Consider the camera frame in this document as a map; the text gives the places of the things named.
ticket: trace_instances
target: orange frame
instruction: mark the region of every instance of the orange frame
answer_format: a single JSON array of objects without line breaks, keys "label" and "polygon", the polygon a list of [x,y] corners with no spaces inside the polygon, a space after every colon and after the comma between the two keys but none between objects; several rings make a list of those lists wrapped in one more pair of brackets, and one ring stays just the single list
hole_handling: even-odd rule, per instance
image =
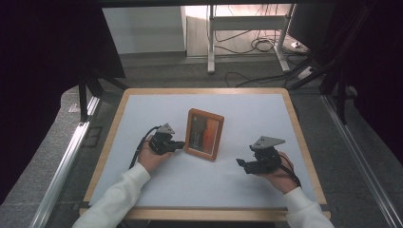
[{"label": "orange frame", "polygon": [[215,161],[221,139],[224,117],[192,108],[187,118],[184,151]]}]

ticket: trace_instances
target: hand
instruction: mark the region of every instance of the hand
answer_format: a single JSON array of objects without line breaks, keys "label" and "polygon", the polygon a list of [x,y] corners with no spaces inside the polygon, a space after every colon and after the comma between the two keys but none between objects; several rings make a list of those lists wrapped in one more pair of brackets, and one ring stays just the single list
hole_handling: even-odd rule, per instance
[{"label": "hand", "polygon": [[152,135],[148,136],[148,138],[143,143],[143,147],[142,150],[140,151],[140,155],[138,158],[139,163],[145,168],[145,170],[147,170],[148,173],[151,173],[163,161],[167,160],[169,157],[173,155],[172,152],[168,152],[163,155],[155,154],[148,145],[148,142],[151,140],[151,138]]},{"label": "hand", "polygon": [[[288,159],[287,155],[283,152],[278,152],[281,155],[281,163],[290,170],[293,170],[294,166]],[[282,169],[276,170],[271,174],[258,174],[259,177],[269,180],[280,192],[287,194],[288,192],[297,188],[296,182],[291,179],[290,175],[284,172]]]}]

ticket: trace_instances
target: gray floor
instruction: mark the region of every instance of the gray floor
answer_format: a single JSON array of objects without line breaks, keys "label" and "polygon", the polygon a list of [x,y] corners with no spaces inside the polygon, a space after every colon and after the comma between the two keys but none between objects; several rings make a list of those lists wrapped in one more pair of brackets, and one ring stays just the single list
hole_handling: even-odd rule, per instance
[{"label": "gray floor", "polygon": [[[207,73],[204,58],[186,59],[181,56],[122,56],[126,79],[131,87],[228,87],[244,82],[239,75],[225,74],[236,71],[250,79],[281,73],[273,55],[260,57],[222,57],[217,60],[216,74]],[[290,91],[297,110],[305,140],[311,152],[323,192],[328,200],[335,227],[389,227],[367,183],[359,172],[343,141],[317,87],[321,79],[296,91]],[[108,129],[123,92],[102,82],[106,92],[94,115],[59,199],[48,220],[47,227],[71,227],[79,217],[77,207],[86,193],[87,185],[101,153]],[[282,86],[283,81],[246,86]],[[0,206],[2,227],[28,227],[42,197],[66,151],[78,125],[79,113],[69,113],[69,107],[78,103],[77,87],[62,97],[62,108],[47,137],[38,149],[26,172],[16,183],[5,203]],[[397,211],[403,208],[403,168],[388,147],[377,137],[347,101],[346,117],[350,130],[362,148],[368,163],[387,190]],[[278,223],[278,227],[287,227]]]}]

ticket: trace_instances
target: person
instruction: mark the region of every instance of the person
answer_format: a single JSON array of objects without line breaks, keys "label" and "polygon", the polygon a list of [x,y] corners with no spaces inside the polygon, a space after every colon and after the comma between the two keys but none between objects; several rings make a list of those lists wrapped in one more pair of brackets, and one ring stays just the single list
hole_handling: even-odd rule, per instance
[{"label": "person", "polygon": [[[138,162],[124,172],[117,182],[110,186],[103,196],[76,220],[73,228],[118,226],[126,213],[136,203],[141,188],[150,180],[152,171],[173,155],[172,152],[161,156],[154,154],[148,146],[148,139],[143,144]],[[279,152],[279,154],[282,164],[292,169],[293,164],[287,155],[283,152]],[[272,174],[260,174],[259,176],[272,182],[284,194],[285,204],[288,208],[286,217],[292,228],[334,227],[322,214],[319,204],[309,200],[287,173],[279,169]]]}]

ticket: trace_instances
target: wall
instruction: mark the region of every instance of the wall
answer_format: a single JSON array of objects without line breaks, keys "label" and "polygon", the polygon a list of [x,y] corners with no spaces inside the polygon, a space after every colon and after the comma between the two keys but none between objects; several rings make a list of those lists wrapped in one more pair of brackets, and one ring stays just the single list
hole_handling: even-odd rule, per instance
[{"label": "wall", "polygon": [[182,7],[103,11],[119,54],[185,51]]}]

